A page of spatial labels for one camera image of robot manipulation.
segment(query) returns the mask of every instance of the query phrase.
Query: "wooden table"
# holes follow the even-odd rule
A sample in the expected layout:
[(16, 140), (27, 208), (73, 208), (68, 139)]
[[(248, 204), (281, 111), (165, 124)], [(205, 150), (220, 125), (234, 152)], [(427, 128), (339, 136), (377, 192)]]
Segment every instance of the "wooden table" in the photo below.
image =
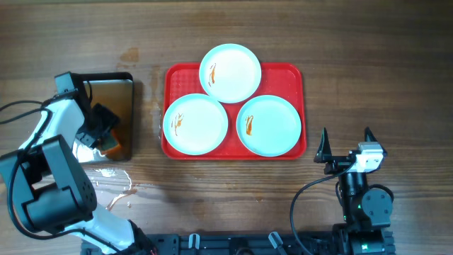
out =
[[(399, 254), (453, 253), (453, 5), (447, 1), (238, 1), (0, 7), (0, 104), (45, 100), (53, 76), (130, 72), (135, 91), (129, 162), (85, 166), (112, 212), (146, 233), (289, 232), (289, 204), (323, 176), (313, 163), (323, 127), (347, 154), (370, 126), (389, 152), (369, 176), (395, 193), (391, 229)], [(164, 75), (239, 43), (263, 62), (304, 75), (308, 148), (295, 161), (174, 161), (160, 148)], [(10, 118), (33, 106), (1, 113)], [(0, 154), (17, 148), (35, 115), (0, 126)], [(335, 181), (296, 206), (299, 230), (329, 230), (343, 215)], [(0, 185), (0, 254), (78, 254), (80, 241), (20, 235)]]

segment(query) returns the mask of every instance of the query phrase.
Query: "black cable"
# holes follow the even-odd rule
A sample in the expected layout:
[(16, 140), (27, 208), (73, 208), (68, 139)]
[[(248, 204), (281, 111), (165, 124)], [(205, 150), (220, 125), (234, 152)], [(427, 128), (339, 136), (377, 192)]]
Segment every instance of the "black cable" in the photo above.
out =
[[(9, 106), (17, 104), (17, 103), (18, 102), (13, 102), (13, 103), (10, 103), (10, 104), (8, 104), (6, 106), (3, 106), (3, 107), (0, 108), (0, 111), (5, 109), (5, 108), (7, 108), (7, 107), (9, 107)], [(33, 238), (33, 239), (48, 240), (48, 239), (54, 239), (54, 238), (62, 237), (62, 236), (67, 235), (67, 234), (79, 232), (82, 235), (86, 235), (86, 236), (96, 240), (97, 242), (99, 242), (99, 243), (101, 243), (101, 244), (103, 244), (103, 245), (105, 245), (107, 247), (110, 247), (115, 252), (121, 254), (122, 252), (118, 248), (113, 246), (110, 242), (106, 242), (106, 241), (102, 240), (101, 238), (97, 237), (96, 235), (91, 234), (90, 232), (87, 232), (85, 229), (71, 229), (71, 230), (63, 231), (63, 232), (60, 232), (60, 233), (57, 233), (57, 234), (41, 236), (41, 235), (38, 235), (38, 234), (33, 234), (32, 232), (29, 232), (28, 230), (26, 230), (19, 223), (19, 220), (18, 220), (18, 218), (17, 218), (17, 216), (16, 216), (16, 214), (14, 212), (14, 207), (13, 207), (13, 187), (14, 187), (14, 181), (16, 179), (16, 174), (17, 174), (17, 171), (19, 169), (19, 165), (25, 159), (25, 156), (30, 151), (30, 149), (33, 146), (33, 144), (35, 144), (39, 140), (41, 134), (44, 132), (45, 128), (49, 124), (50, 119), (52, 117), (52, 111), (47, 109), (47, 108), (39, 108), (39, 109), (35, 109), (35, 110), (30, 110), (30, 111), (28, 111), (26, 113), (23, 113), (23, 114), (21, 114), (19, 116), (16, 116), (16, 117), (14, 117), (14, 118), (12, 118), (10, 120), (5, 120), (5, 121), (0, 123), (0, 125), (1, 124), (6, 124), (6, 123), (9, 123), (11, 121), (17, 120), (19, 118), (26, 117), (27, 115), (30, 115), (32, 113), (36, 113), (38, 111), (46, 111), (47, 112), (46, 119), (45, 119), (44, 123), (41, 125), (41, 127), (39, 128), (39, 130), (35, 133), (33, 139), (27, 144), (27, 146), (25, 146), (23, 151), (19, 152), (20, 154), (18, 156), (18, 159), (16, 160), (16, 163), (14, 163), (13, 170), (11, 172), (11, 178), (9, 180), (8, 195), (7, 195), (7, 206), (8, 206), (8, 212), (9, 212), (9, 217), (11, 218), (11, 221), (13, 222), (14, 226), (16, 227), (16, 229), (20, 233), (22, 233), (23, 235), (25, 235), (27, 237)]]
[(9, 106), (14, 106), (14, 105), (19, 104), (19, 103), (36, 103), (36, 104), (42, 105), (42, 102), (39, 102), (39, 101), (20, 100), (20, 101), (15, 101), (15, 102), (12, 102), (12, 103), (7, 103), (6, 105), (0, 107), (0, 111), (3, 111), (4, 109), (8, 108)]
[(34, 110), (30, 110), (30, 111), (28, 111), (28, 112), (26, 112), (26, 113), (22, 113), (22, 114), (20, 114), (20, 115), (17, 115), (17, 116), (14, 117), (14, 118), (10, 118), (9, 120), (0, 121), (0, 125), (7, 124), (7, 123), (10, 123), (10, 122), (13, 122), (13, 121), (18, 120), (18, 119), (20, 119), (20, 118), (23, 118), (23, 117), (25, 117), (25, 116), (28, 116), (28, 115), (30, 115), (30, 114), (32, 114), (32, 113), (37, 113), (37, 112), (40, 112), (40, 111), (42, 111), (41, 108), (34, 109)]
[(387, 192), (391, 198), (391, 202), (393, 203), (394, 202), (394, 193), (390, 190), (390, 188), (387, 188), (386, 186), (384, 185), (381, 185), (381, 184), (373, 184), (373, 185), (370, 185), (368, 186), (368, 189), (372, 189), (372, 188), (380, 188), (382, 190), (384, 190), (385, 192)]
[(88, 98), (90, 103), (92, 102), (93, 100), (93, 89), (91, 88), (91, 83), (90, 81), (86, 81), (86, 83), (88, 84), (88, 87), (90, 87), (90, 97)]
[(297, 198), (300, 196), (300, 194), (302, 194), (306, 189), (310, 188), (311, 186), (313, 186), (315, 184), (318, 184), (318, 183), (321, 183), (323, 181), (328, 181), (328, 180), (334, 179), (336, 177), (339, 177), (340, 175), (345, 174), (346, 172), (348, 172), (348, 170), (349, 170), (349, 168), (345, 169), (344, 171), (342, 171), (342, 172), (340, 172), (338, 174), (334, 174), (332, 176), (327, 176), (327, 177), (324, 177), (324, 178), (320, 178), (319, 180), (316, 180), (316, 181), (313, 181), (311, 183), (308, 183), (307, 185), (302, 187), (299, 191), (297, 191), (296, 195), (292, 199), (291, 208), (289, 209), (289, 221), (291, 222), (292, 234), (294, 234), (294, 237), (296, 238), (296, 243), (298, 243), (298, 245), (302, 248), (302, 250), (304, 252), (304, 255), (313, 255), (313, 254), (304, 246), (304, 244), (302, 244), (302, 241), (300, 240), (299, 236), (297, 235), (296, 227), (294, 226), (294, 205), (296, 204)]
[(306, 240), (314, 241), (314, 242), (316, 242), (317, 244), (330, 244), (329, 241), (321, 240), (321, 239), (317, 239), (317, 238), (313, 238), (313, 237), (305, 237), (305, 236), (301, 236), (301, 238), (302, 238), (302, 239), (306, 239)]
[(341, 202), (340, 191), (338, 190), (338, 186), (340, 185), (340, 181), (337, 181), (335, 184), (335, 194), (337, 194), (338, 202), (340, 203), (341, 207), (343, 206), (343, 202)]

